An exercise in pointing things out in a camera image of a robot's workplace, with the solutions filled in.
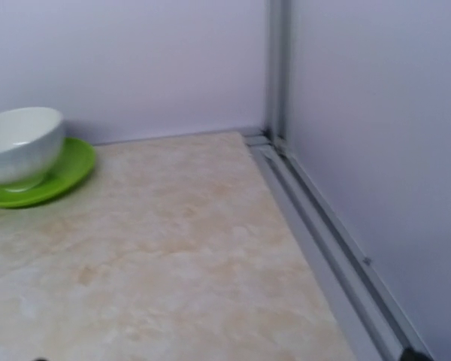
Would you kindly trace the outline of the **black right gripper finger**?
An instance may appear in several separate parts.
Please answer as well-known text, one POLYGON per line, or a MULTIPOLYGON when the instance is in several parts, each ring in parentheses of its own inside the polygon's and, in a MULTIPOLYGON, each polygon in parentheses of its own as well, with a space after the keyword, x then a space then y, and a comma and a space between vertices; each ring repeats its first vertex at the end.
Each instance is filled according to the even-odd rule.
POLYGON ((431 361, 431 358, 417 350, 414 350, 411 347, 406 347, 403 349, 399 361, 431 361))

